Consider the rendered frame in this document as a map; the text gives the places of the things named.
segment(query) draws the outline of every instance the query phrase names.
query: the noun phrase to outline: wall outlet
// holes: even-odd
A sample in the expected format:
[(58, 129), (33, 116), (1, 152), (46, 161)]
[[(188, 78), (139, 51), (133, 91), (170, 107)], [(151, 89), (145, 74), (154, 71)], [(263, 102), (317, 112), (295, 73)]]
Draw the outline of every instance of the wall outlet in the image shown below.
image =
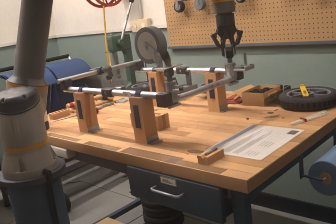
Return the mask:
[(132, 20), (131, 24), (132, 24), (132, 32), (136, 33), (141, 28), (151, 26), (151, 18)]

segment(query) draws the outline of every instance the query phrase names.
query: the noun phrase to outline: black strap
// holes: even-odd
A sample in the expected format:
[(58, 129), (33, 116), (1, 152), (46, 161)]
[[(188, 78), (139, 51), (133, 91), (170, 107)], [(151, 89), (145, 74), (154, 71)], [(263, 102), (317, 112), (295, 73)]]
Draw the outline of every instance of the black strap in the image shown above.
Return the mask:
[(142, 91), (141, 90), (137, 90), (137, 91), (135, 91), (135, 97), (140, 97), (140, 93), (141, 93)]
[(44, 169), (43, 174), (46, 175), (47, 177), (47, 194), (48, 194), (48, 200), (50, 204), (52, 220), (54, 221), (54, 224), (59, 224), (59, 215), (57, 214), (55, 194), (54, 194), (54, 189), (52, 187), (54, 183), (54, 177), (52, 176), (51, 170), (48, 170), (48, 169)]

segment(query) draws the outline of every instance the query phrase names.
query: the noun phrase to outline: tile floor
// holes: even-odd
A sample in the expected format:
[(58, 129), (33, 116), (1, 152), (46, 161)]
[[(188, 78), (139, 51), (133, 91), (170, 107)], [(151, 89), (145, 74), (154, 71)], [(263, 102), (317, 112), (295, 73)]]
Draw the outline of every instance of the tile floor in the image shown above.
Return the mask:
[[(88, 165), (64, 176), (68, 179), (80, 172), (94, 167)], [(93, 224), (103, 217), (132, 202), (128, 177), (115, 171), (99, 168), (83, 177), (64, 185), (64, 192), (70, 197), (71, 224)], [(297, 217), (259, 206), (252, 206), (254, 224), (325, 224), (323, 222)], [(144, 224), (142, 207), (138, 206), (117, 220), (124, 224)], [(227, 224), (234, 224), (233, 215), (227, 218)], [(4, 207), (0, 193), (0, 224), (15, 224), (11, 207)], [(198, 217), (185, 214), (184, 224), (214, 224)]]

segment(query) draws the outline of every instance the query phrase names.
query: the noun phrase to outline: blue drawer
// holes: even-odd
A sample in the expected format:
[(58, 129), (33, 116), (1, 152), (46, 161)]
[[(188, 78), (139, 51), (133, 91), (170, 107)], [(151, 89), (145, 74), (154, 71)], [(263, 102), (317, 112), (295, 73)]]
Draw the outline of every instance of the blue drawer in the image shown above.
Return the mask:
[(226, 221), (222, 188), (133, 166), (127, 167), (127, 173), (131, 194), (136, 197), (217, 223)]

